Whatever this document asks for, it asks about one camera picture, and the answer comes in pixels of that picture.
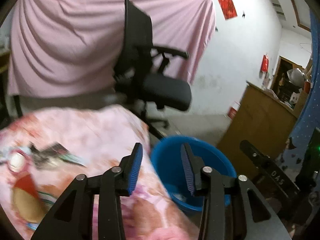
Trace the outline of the black office chair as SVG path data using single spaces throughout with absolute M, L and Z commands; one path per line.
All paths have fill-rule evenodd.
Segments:
M 124 94 L 128 103 L 153 102 L 158 110 L 171 107 L 185 112 L 192 99 L 189 83 L 164 75 L 173 57 L 187 60 L 189 54 L 175 48 L 153 44 L 151 17 L 124 0 L 124 39 L 113 68 L 114 89 Z

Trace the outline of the blue starry curtain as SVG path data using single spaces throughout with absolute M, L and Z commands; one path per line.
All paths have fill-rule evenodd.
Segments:
M 282 164 L 282 167 L 286 167 L 285 174 L 292 180 L 296 178 L 302 168 L 302 163 L 297 164 L 296 161 L 299 158 L 304 159 L 313 130 L 315 127 L 319 127 L 319 19 L 313 11 L 310 12 L 310 20 L 313 59 L 311 90 L 290 134 L 296 148 L 284 151 L 285 161 Z

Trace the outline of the red diamond wall decoration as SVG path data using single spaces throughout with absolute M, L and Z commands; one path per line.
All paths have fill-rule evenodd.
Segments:
M 218 0 L 225 20 L 237 17 L 233 0 Z

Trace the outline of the pink hanging sheet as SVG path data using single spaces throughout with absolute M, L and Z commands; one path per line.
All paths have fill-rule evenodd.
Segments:
M 151 17 L 153 42 L 189 53 L 165 73 L 192 82 L 215 27 L 212 0 L 130 0 Z M 8 93 L 59 98 L 114 83 L 124 38 L 124 0 L 18 0 Z

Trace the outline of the floral pink quilt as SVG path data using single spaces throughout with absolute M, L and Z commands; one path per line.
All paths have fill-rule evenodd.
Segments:
M 15 148 L 27 151 L 31 145 L 44 150 L 57 143 L 81 164 L 58 160 L 44 170 L 30 164 L 37 189 L 48 200 L 57 199 L 78 174 L 96 176 L 117 166 L 141 143 L 136 189 L 121 199 L 126 238 L 197 239 L 199 228 L 171 200 L 151 164 L 148 126 L 130 111 L 119 105 L 97 111 L 46 108 L 1 130 L 1 154 Z

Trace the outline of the red hanging wall ornament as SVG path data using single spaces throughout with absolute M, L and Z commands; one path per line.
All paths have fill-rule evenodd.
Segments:
M 263 60 L 262 60 L 262 63 L 261 63 L 260 71 L 261 71 L 262 73 L 268 72 L 268 65 L 269 65 L 268 55 L 265 54 L 265 55 L 263 56 Z

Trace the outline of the grey wrapper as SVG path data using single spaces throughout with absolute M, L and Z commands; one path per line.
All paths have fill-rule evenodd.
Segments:
M 30 146 L 31 156 L 38 170 L 52 170 L 62 163 L 70 163 L 78 166 L 86 166 L 86 162 L 69 152 L 60 143 L 53 144 L 44 150 L 38 150 L 33 144 Z

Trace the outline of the blue plastic basin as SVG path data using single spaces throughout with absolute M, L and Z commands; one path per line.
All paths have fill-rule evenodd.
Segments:
M 181 146 L 189 144 L 194 155 L 220 174 L 236 177 L 228 158 L 216 147 L 194 137 L 172 135 L 162 139 L 151 152 L 151 163 L 173 202 L 187 215 L 202 212 L 203 198 L 194 197 L 187 188 L 181 161 Z

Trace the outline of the wooden cabinet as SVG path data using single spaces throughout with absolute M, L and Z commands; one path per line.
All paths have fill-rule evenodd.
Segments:
M 275 160 L 285 150 L 286 140 L 299 115 L 271 93 L 248 82 L 240 107 L 217 148 L 229 159 L 238 175 L 252 179 L 258 169 L 240 150 L 240 142 L 248 140 L 261 153 Z

